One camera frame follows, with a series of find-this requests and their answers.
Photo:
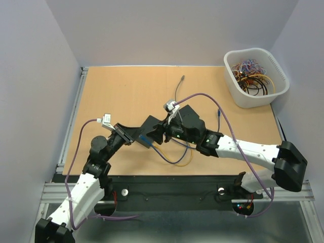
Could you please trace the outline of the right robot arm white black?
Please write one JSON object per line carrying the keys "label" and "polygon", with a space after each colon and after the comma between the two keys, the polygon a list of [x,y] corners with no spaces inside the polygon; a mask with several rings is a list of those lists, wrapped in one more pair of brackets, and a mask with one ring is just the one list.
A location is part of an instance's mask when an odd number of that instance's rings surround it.
{"label": "right robot arm white black", "polygon": [[234,140],[206,128],[205,122],[189,106],[171,111],[153,125],[147,136],[159,145],[176,138],[196,145],[205,156],[233,158],[262,166],[260,172],[242,172],[233,185],[238,197],[265,187],[279,186],[287,191],[300,192],[308,162],[298,148],[289,141],[267,145]]}

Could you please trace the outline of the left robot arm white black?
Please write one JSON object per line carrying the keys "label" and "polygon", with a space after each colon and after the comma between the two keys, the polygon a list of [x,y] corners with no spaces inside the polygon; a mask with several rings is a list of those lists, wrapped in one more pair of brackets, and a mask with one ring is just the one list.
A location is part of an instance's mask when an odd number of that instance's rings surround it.
{"label": "left robot arm white black", "polygon": [[112,196],[112,179],[108,177],[111,168],[108,162],[123,145],[131,145],[141,128],[125,127],[121,124],[108,125],[109,137],[96,136],[91,141],[89,156],[83,171],[73,189],[66,185],[67,197],[48,218],[39,219],[35,226],[35,242],[75,242],[73,232],[90,218],[108,221],[132,220],[134,216],[112,217],[92,215],[95,205],[101,199]]}

